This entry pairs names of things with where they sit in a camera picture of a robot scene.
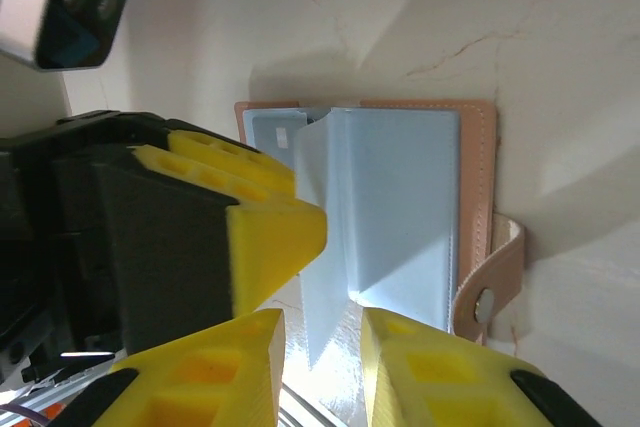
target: white surface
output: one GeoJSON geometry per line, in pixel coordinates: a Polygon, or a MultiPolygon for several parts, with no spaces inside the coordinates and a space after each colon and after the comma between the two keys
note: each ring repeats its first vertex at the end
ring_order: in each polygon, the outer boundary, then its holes
{"type": "Polygon", "coordinates": [[[237,137],[237,100],[495,100],[496,203],[530,232],[498,347],[609,426],[640,418],[638,0],[131,0],[75,112],[151,110],[237,137]]]}
{"type": "Polygon", "coordinates": [[[31,70],[0,55],[0,137],[52,125],[68,114],[62,76],[31,70]]]}

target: camera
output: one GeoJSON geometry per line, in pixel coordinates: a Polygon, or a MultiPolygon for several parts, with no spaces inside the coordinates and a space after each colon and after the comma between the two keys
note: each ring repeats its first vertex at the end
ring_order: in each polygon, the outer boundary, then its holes
{"type": "Polygon", "coordinates": [[[0,50],[37,70],[101,65],[126,0],[0,0],[0,50]]]}

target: yellow 3d-printed part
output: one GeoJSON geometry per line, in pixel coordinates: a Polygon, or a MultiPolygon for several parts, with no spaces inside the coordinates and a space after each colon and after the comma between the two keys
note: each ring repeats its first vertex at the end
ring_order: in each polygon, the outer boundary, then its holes
{"type": "Polygon", "coordinates": [[[258,176],[251,181],[229,173],[229,159],[224,170],[150,145],[133,154],[149,170],[239,202],[226,211],[234,316],[253,312],[324,249],[322,209],[257,183],[258,176]]]}
{"type": "Polygon", "coordinates": [[[509,377],[535,367],[401,315],[364,309],[361,355],[369,426],[550,425],[509,377]]]}
{"type": "Polygon", "coordinates": [[[169,150],[175,154],[260,184],[270,191],[295,195],[293,172],[268,155],[200,132],[177,130],[169,134],[168,141],[169,150]]]}
{"type": "Polygon", "coordinates": [[[93,427],[277,425],[284,315],[262,310],[133,355],[138,377],[93,427]]]}

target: wallet strap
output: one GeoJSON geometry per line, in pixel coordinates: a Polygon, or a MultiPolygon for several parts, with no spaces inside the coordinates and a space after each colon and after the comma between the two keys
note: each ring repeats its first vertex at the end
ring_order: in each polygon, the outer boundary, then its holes
{"type": "Polygon", "coordinates": [[[453,302],[453,332],[476,341],[521,290],[524,228],[494,213],[491,255],[462,281],[453,302]]]}

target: cable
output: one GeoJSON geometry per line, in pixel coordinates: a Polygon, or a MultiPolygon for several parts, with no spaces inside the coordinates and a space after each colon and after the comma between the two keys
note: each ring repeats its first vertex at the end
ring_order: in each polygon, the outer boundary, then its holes
{"type": "Polygon", "coordinates": [[[23,407],[18,404],[4,404],[0,405],[0,410],[4,410],[6,412],[11,412],[12,414],[21,415],[25,419],[29,419],[32,422],[35,422],[42,427],[45,427],[49,424],[49,419],[47,419],[44,415],[36,412],[35,410],[31,410],[27,407],[23,407]]]}

